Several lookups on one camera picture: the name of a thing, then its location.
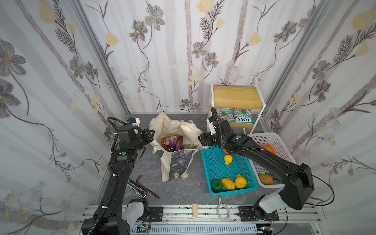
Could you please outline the purple eggplant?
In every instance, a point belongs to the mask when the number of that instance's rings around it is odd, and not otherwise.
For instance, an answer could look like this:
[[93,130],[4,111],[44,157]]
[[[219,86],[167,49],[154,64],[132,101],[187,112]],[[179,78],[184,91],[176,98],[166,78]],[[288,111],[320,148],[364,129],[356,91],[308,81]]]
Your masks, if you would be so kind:
[[182,150],[183,149],[183,136],[171,136],[169,139],[169,150]]

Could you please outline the cream canvas grocery bag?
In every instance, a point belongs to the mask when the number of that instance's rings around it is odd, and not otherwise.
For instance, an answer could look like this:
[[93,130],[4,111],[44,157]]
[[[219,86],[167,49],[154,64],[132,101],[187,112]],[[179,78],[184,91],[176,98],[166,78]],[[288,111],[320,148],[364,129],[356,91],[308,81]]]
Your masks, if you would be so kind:
[[[199,135],[203,132],[196,127],[193,121],[171,119],[164,112],[152,119],[149,129],[155,131],[154,140],[151,142],[153,153],[162,151],[160,157],[162,182],[188,178],[187,171],[194,154],[205,149],[205,146],[202,146],[198,140]],[[161,138],[177,134],[183,136],[183,145],[194,144],[198,146],[197,149],[164,150]]]

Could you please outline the green candy bag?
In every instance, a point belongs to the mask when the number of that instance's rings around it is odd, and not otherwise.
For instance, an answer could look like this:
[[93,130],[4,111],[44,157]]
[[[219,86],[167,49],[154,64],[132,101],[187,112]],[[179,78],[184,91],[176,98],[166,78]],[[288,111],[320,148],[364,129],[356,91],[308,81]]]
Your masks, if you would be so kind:
[[182,148],[183,149],[188,149],[188,150],[191,150],[191,149],[197,149],[197,145],[194,145],[194,144],[187,144],[187,145],[183,145]]

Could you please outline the orange candy bag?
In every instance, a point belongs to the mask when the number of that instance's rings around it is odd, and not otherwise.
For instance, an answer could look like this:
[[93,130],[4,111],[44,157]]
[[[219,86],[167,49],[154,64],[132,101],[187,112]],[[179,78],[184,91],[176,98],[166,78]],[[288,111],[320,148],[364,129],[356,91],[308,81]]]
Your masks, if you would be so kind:
[[177,134],[177,135],[170,135],[167,137],[163,137],[161,138],[161,143],[164,145],[169,145],[170,140],[174,140],[174,142],[176,143],[179,136],[180,135]]

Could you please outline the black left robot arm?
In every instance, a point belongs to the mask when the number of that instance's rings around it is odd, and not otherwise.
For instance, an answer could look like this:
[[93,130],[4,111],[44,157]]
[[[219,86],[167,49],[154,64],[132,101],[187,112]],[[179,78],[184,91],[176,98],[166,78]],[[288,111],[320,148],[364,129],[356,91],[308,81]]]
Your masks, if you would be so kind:
[[127,121],[108,117],[107,121],[115,127],[115,139],[111,147],[111,158],[107,168],[111,177],[103,198],[92,218],[84,219],[81,231],[84,235],[129,235],[137,221],[150,217],[146,197],[129,201],[123,209],[123,200],[139,150],[153,141],[154,131],[140,128],[140,120],[131,117]]

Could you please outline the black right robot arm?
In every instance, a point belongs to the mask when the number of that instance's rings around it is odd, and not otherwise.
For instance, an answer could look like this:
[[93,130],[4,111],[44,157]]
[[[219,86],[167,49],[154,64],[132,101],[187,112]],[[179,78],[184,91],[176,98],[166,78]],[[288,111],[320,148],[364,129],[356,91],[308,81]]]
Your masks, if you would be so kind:
[[267,169],[284,184],[279,190],[263,195],[253,205],[252,215],[256,220],[265,220],[279,209],[303,208],[314,191],[312,171],[307,164],[297,165],[284,160],[262,148],[250,136],[235,134],[228,121],[218,117],[215,108],[211,108],[207,123],[210,131],[198,138],[203,146],[218,146],[230,154],[242,155]]

